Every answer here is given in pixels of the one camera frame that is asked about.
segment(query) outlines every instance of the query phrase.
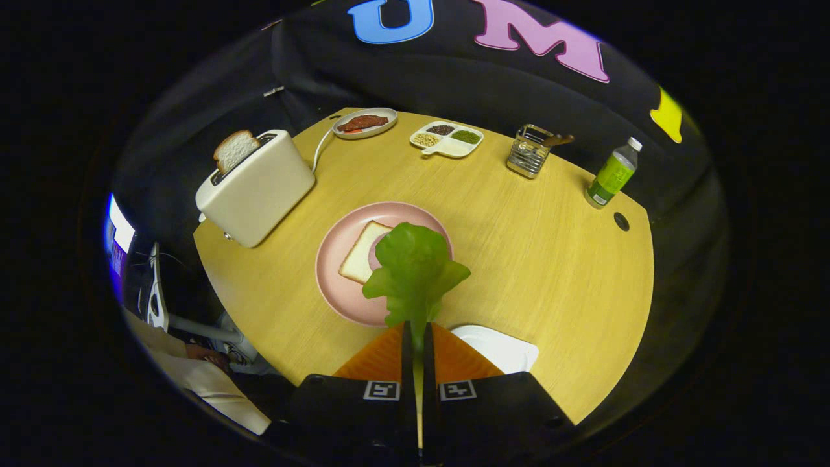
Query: spoon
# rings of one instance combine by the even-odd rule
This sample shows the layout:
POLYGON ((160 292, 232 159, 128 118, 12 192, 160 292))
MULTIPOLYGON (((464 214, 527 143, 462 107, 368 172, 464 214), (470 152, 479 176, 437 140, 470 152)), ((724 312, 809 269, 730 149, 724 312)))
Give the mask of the spoon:
POLYGON ((542 146, 552 147, 558 145, 567 145, 569 142, 574 140, 573 135, 562 136, 560 134, 548 136, 543 142, 542 146))

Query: person's hand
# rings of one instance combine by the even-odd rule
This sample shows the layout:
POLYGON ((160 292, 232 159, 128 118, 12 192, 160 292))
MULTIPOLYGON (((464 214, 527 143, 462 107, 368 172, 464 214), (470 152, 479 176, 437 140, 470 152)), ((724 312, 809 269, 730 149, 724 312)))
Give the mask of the person's hand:
POLYGON ((227 355, 196 344, 185 344, 184 348, 188 354, 188 358, 210 361, 213 365, 218 366, 220 370, 226 373, 231 372, 231 360, 227 355))

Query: black background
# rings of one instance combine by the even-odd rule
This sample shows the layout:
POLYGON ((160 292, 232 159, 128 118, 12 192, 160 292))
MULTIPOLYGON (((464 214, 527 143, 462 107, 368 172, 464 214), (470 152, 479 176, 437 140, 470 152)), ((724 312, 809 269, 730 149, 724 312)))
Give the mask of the black background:
MULTIPOLYGON (((731 175, 745 187, 741 205, 749 206, 732 213, 736 241, 746 247, 734 269, 745 286, 734 291, 736 313, 716 323, 729 335, 717 358, 673 403, 591 463, 821 463, 828 353, 819 344, 828 307, 812 300, 828 275, 811 232, 824 229, 827 215, 812 159, 827 152, 818 124, 826 120, 820 85, 828 60, 819 50, 818 14, 805 2, 777 11, 691 2, 546 6, 672 89, 714 149, 742 168, 731 175)), ((122 340, 123 327, 96 311, 105 297, 85 294, 84 284, 96 290, 106 282, 84 274, 93 258, 87 244, 97 238, 79 229, 79 215, 91 216, 87 222, 100 215, 102 204, 81 195, 85 180, 93 188, 104 183, 89 178, 95 171, 88 167, 107 135, 134 125, 136 103, 149 103, 286 5, 4 8, 8 134, 20 136, 3 144, 6 206, 13 208, 6 216, 4 332, 12 465, 264 460, 264 448, 208 424, 208 415, 153 383, 153 370, 122 340)))

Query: wooden table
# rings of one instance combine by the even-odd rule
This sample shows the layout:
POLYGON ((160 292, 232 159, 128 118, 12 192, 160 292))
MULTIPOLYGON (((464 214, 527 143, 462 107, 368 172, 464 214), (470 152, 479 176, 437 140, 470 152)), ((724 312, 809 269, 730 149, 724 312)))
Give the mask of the wooden table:
MULTIPOLYGON (((316 186, 256 248, 228 242, 210 220, 198 227, 193 237, 222 304, 291 382, 330 375, 383 329, 328 307, 315 281, 320 241, 365 204, 415 204, 443 223, 455 260, 472 271, 444 297, 436 322, 449 329, 480 324, 534 343, 539 358, 531 373, 579 423, 617 384, 646 326, 654 279, 646 210, 625 194, 592 208, 583 190, 593 176, 552 155, 537 179, 511 172, 505 159, 512 139, 488 130, 464 159, 424 160, 409 136, 445 119, 398 115, 381 135, 330 136, 316 186), (628 220, 627 232, 616 212, 628 220)), ((294 138, 309 164, 332 122, 294 138)))

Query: white plate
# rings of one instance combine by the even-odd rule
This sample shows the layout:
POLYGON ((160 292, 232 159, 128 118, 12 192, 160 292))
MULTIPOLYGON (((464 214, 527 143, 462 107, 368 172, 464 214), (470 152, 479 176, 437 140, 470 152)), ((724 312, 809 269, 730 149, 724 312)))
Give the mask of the white plate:
POLYGON ((429 156, 437 152, 440 155, 452 157, 453 159, 460 159, 461 157, 470 154, 475 148, 478 147, 478 145, 481 144, 483 140, 484 133, 481 133, 479 130, 476 130, 475 128, 470 128, 469 126, 458 125, 457 123, 450 123, 448 121, 439 120, 427 123, 426 125, 422 126, 420 130, 412 133, 412 135, 409 136, 410 143, 419 148, 423 148, 421 154, 429 156), (453 130, 451 133, 447 135, 439 135, 437 133, 431 133, 427 131, 427 129, 432 128, 435 125, 449 125, 453 127, 453 130), (474 145, 471 145, 470 143, 465 143, 464 141, 452 138, 453 134, 462 130, 475 133, 478 136, 478 141, 474 145), (432 146, 420 145, 415 142, 415 135, 418 135, 419 133, 426 133, 427 135, 435 136, 436 138, 438 138, 438 142, 432 146))
POLYGON ((467 324, 452 333, 482 354, 505 374, 530 371, 539 357, 539 348, 489 327, 467 324))
POLYGON ((337 120, 334 125, 331 126, 331 132, 335 135, 343 138, 344 140, 359 140, 360 138, 369 138, 370 136, 375 136, 378 133, 383 133, 384 131, 392 128, 393 125, 398 121, 398 113, 387 107, 374 107, 371 109, 364 109, 362 111, 356 111, 348 114, 345 117, 341 117, 337 120), (343 125, 349 120, 352 120, 356 116, 366 116, 366 115, 373 115, 373 116, 385 116, 389 119, 385 125, 377 125, 377 126, 370 126, 369 128, 363 128, 362 130, 357 130, 354 133, 344 133, 337 129, 338 126, 343 125))

